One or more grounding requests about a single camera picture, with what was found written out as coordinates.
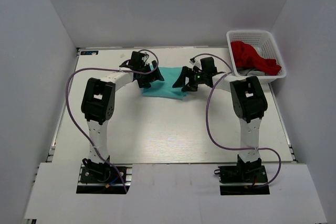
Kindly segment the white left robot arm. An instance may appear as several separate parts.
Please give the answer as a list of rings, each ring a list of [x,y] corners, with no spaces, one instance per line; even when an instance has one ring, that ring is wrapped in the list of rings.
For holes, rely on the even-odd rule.
[[[90,78],[87,81],[81,111],[88,124],[89,137],[92,142],[88,159],[94,163],[104,163],[110,156],[107,148],[108,122],[114,113],[116,92],[127,84],[137,81],[139,88],[149,88],[151,83],[164,78],[157,61],[151,64],[128,66],[130,71],[114,72],[104,78]]]

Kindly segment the blue corner label sticker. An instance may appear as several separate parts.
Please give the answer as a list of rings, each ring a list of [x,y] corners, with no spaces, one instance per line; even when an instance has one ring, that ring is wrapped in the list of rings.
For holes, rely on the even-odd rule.
[[[97,55],[98,53],[99,53],[98,50],[89,50],[89,51],[81,51],[80,55],[91,56],[91,55]]]

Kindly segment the teal t shirt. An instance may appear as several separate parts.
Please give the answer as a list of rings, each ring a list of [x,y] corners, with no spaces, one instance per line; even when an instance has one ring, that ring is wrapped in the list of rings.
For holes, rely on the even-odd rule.
[[[164,81],[157,80],[151,83],[150,88],[142,88],[142,96],[183,100],[187,93],[181,91],[181,88],[172,87],[180,76],[182,67],[159,67],[159,70]]]

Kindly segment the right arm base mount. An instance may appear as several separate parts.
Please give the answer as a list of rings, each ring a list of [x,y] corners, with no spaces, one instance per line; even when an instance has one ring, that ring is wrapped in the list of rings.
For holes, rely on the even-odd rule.
[[[243,178],[237,166],[219,166],[214,170],[214,175],[219,177],[221,196],[252,196],[269,195],[269,186],[259,186],[268,183],[268,177],[264,165],[251,175]]]

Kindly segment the grey t shirt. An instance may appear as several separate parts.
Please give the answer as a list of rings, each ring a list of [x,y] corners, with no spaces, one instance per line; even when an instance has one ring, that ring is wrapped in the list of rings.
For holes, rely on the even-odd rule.
[[[237,72],[241,76],[268,76],[268,74],[256,68],[237,68]]]

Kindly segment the red t shirt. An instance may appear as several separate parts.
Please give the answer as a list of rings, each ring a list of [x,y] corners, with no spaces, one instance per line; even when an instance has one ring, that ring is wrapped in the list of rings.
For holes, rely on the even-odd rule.
[[[275,59],[262,58],[253,46],[242,41],[233,41],[230,45],[236,68],[257,69],[271,76],[281,71]]]

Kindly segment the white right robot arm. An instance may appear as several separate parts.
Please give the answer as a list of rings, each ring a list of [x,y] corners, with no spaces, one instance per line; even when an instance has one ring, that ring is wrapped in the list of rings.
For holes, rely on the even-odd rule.
[[[247,182],[256,175],[256,169],[261,166],[259,153],[259,128],[262,118],[268,109],[268,103],[263,89],[256,76],[237,79],[229,72],[211,72],[199,70],[197,67],[183,67],[173,88],[181,88],[183,92],[196,92],[198,86],[204,84],[211,88],[206,103],[205,121],[209,138],[217,147],[237,151],[238,177]],[[225,147],[219,145],[211,135],[209,128],[208,109],[215,89],[231,93],[233,109],[240,123],[240,147]]]

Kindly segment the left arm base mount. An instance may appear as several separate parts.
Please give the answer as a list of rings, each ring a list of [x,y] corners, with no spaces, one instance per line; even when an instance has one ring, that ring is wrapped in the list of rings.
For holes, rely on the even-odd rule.
[[[82,160],[77,194],[125,195],[130,188],[132,167],[118,165],[116,168],[106,163],[95,163],[90,159]]]

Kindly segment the white plastic basket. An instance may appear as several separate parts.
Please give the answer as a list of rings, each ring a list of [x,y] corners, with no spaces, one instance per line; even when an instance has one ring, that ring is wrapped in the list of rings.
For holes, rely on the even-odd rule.
[[[287,74],[273,35],[265,30],[230,30],[226,34],[236,76],[257,76],[261,83]]]

